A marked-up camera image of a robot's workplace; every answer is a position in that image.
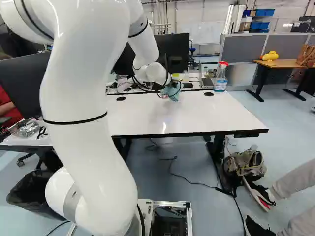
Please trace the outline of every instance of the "gray pants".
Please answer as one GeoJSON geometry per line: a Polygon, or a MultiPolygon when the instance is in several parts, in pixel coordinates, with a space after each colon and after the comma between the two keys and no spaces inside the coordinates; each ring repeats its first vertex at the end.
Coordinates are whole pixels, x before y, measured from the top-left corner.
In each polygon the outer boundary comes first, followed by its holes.
{"type": "MultiPolygon", "coordinates": [[[[284,199],[291,194],[315,185],[315,159],[289,172],[274,183],[270,191],[276,199],[284,199]]],[[[304,213],[295,216],[289,222],[288,228],[278,232],[278,236],[314,236],[315,206],[304,213]]]]}

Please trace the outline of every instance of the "backpack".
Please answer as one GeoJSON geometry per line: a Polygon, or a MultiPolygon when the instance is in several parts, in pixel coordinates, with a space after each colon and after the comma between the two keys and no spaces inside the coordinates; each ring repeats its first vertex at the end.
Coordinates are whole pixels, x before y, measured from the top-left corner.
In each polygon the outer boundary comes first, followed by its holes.
{"type": "Polygon", "coordinates": [[[222,169],[236,197],[236,188],[242,185],[242,178],[254,182],[265,176],[267,171],[260,151],[248,149],[236,152],[224,159],[222,169]]]}

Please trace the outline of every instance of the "cubicle partition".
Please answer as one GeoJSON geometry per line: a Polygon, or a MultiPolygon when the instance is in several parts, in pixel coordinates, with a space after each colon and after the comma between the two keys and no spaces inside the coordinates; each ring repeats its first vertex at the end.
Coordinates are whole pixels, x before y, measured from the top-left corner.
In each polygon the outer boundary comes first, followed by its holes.
{"type": "MultiPolygon", "coordinates": [[[[315,46],[315,34],[311,33],[253,33],[229,34],[221,39],[219,61],[227,61],[228,90],[245,90],[256,85],[257,64],[252,61],[269,51],[276,51],[279,59],[297,59],[302,46],[315,46]]],[[[266,88],[296,88],[291,72],[275,75],[266,88]]]]}

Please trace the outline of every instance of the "white desk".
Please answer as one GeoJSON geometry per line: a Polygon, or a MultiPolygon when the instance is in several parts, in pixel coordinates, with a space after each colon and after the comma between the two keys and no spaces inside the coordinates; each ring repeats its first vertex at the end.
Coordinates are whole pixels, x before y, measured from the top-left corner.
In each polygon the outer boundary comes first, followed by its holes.
{"type": "MultiPolygon", "coordinates": [[[[146,138],[268,132],[228,92],[214,93],[212,97],[206,97],[204,92],[182,92],[179,102],[160,99],[155,93],[122,95],[126,97],[124,101],[116,101],[121,95],[108,96],[110,134],[114,138],[146,138]]],[[[27,139],[11,135],[0,143],[0,149],[51,146],[49,137],[36,138],[36,135],[27,139]]]]}

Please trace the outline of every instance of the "whiteboard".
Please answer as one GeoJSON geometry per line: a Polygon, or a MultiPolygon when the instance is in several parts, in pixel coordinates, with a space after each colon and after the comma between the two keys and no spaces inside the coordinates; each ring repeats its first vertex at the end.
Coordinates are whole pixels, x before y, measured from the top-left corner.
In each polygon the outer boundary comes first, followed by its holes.
{"type": "Polygon", "coordinates": [[[194,45],[219,43],[224,21],[178,24],[178,33],[190,33],[194,45]]]}

